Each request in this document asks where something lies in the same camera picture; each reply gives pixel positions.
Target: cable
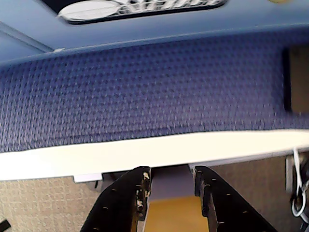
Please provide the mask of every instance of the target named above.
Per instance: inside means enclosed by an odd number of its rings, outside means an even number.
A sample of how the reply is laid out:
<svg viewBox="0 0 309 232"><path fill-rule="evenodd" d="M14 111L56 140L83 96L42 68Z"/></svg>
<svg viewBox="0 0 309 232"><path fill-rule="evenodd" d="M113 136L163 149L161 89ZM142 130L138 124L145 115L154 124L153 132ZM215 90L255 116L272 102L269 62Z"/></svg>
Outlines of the cable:
<svg viewBox="0 0 309 232"><path fill-rule="evenodd" d="M301 175L300 175L300 161L299 161L299 153L296 147L293 149L293 157L294 157L294 163L295 163L295 170L296 170L296 198L298 197L299 190L301 191L302 195L302 206L299 211L296 210L295 208L295 199L292 200L292 214L295 217L301 217L306 223L308 223L308 217L303 214L305 207L306 207L306 201L307 201L307 196L306 196L306 189L309 185L309 182L307 181L306 184L303 186L302 180L301 180Z"/></svg>

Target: air vent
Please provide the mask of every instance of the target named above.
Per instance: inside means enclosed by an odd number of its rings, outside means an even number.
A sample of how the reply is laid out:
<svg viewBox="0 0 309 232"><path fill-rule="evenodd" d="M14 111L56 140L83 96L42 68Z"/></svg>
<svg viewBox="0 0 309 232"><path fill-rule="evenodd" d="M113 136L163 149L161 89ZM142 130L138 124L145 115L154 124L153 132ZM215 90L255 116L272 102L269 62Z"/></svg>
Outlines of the air vent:
<svg viewBox="0 0 309 232"><path fill-rule="evenodd" d="M213 9L227 0L87 0L65 6L58 13L66 21L84 24L122 18Z"/></svg>

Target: beige carpet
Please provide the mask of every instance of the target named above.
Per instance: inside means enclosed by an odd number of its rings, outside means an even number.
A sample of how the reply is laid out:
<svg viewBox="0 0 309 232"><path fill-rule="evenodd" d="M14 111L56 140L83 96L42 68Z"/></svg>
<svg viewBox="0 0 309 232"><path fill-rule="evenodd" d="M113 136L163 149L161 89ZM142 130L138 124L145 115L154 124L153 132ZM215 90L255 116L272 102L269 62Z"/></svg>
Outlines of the beige carpet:
<svg viewBox="0 0 309 232"><path fill-rule="evenodd" d="M284 158L215 167L279 232L295 232ZM78 232L99 193L71 177L0 182L0 220L14 232Z"/></svg>

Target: blue textured fabric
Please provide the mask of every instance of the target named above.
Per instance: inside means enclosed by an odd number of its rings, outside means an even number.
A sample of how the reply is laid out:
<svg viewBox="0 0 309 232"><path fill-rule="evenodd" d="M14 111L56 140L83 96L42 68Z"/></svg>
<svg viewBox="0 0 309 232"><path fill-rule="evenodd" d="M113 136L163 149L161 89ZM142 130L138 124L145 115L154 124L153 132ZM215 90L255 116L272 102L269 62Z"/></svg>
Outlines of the blue textured fabric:
<svg viewBox="0 0 309 232"><path fill-rule="evenodd" d="M197 131L309 128L282 50L309 29L142 45L0 69L0 151Z"/></svg>

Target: white trim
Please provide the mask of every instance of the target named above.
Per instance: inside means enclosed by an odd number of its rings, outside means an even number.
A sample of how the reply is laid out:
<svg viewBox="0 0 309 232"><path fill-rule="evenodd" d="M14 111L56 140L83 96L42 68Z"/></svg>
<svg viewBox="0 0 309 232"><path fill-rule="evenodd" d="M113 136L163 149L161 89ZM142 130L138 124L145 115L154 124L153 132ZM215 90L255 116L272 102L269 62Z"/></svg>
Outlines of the white trim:
<svg viewBox="0 0 309 232"><path fill-rule="evenodd" d="M293 147L309 147L309 130L200 132L55 146L0 154L0 180L116 172L140 165L254 160L265 154L292 154Z"/></svg>

